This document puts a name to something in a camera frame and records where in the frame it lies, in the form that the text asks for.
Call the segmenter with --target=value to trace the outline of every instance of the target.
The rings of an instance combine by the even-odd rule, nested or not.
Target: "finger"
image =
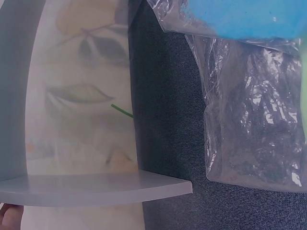
[[[0,225],[2,224],[5,212],[9,209],[9,207],[10,206],[8,204],[3,204],[2,208],[0,209]]]
[[[11,229],[8,229],[7,227],[0,225],[0,230],[11,230]]]
[[[23,213],[23,206],[9,205],[4,214],[2,225],[12,230],[20,230]]]

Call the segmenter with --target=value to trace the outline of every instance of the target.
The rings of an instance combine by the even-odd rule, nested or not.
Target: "fabric surface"
[[[136,11],[133,6],[130,12]],[[143,0],[131,24],[129,40],[139,166],[191,180],[194,189],[192,195],[145,202],[146,229],[307,229],[307,194],[207,180],[205,105],[198,68],[184,35],[163,33]]]

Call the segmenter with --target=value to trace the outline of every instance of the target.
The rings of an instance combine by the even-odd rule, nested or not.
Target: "curved shelf edge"
[[[192,193],[192,183],[152,172],[28,175],[0,182],[3,203],[39,207],[110,206]]]

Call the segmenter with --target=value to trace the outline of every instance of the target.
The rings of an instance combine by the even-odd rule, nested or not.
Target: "blue cloth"
[[[189,0],[181,9],[232,39],[293,39],[307,25],[306,0]]]

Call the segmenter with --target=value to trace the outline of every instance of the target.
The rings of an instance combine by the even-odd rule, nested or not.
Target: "painted leaf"
[[[98,36],[93,36],[92,39],[101,56],[111,60],[122,60],[126,58],[126,52],[118,41],[112,38]]]
[[[86,59],[91,59],[93,57],[90,44],[86,39],[81,41],[80,47],[79,47],[79,54]]]
[[[48,92],[55,97],[74,103],[100,103],[112,100],[112,97],[90,84],[55,87],[48,89]]]
[[[63,35],[82,34],[81,28],[92,30],[114,23],[116,4],[107,0],[74,0],[58,14],[56,25]]]
[[[128,36],[128,28],[126,27],[109,27],[108,28],[110,31],[122,35],[122,36]]]
[[[119,147],[113,147],[106,165],[111,173],[134,172],[138,169],[138,165]]]
[[[82,105],[94,105],[95,103],[70,104],[77,104],[82,107]],[[86,115],[80,114],[78,110],[71,108],[71,106],[67,106],[67,103],[56,96],[52,96],[49,92],[46,92],[45,107],[48,116],[55,122],[56,129],[60,130],[59,133],[62,138],[77,138],[81,143],[87,141],[93,129],[91,121],[87,119]]]

